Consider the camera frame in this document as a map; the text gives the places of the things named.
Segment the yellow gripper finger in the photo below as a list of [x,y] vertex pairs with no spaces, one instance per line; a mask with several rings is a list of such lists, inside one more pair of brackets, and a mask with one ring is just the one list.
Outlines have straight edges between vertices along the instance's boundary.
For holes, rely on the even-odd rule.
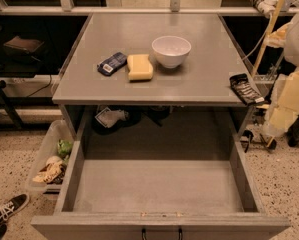
[[271,94],[271,104],[265,114],[262,132],[280,137],[299,116],[299,68],[286,76],[280,74]]
[[264,39],[264,44],[272,48],[283,48],[286,43],[286,33],[289,24],[286,23]]

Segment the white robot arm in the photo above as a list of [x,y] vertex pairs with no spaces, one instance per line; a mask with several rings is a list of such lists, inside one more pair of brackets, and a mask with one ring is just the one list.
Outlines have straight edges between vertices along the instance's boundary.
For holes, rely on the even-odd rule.
[[267,43],[282,47],[285,60],[296,66],[288,76],[278,76],[262,126],[265,135],[280,137],[299,116],[299,12],[288,24],[271,34]]

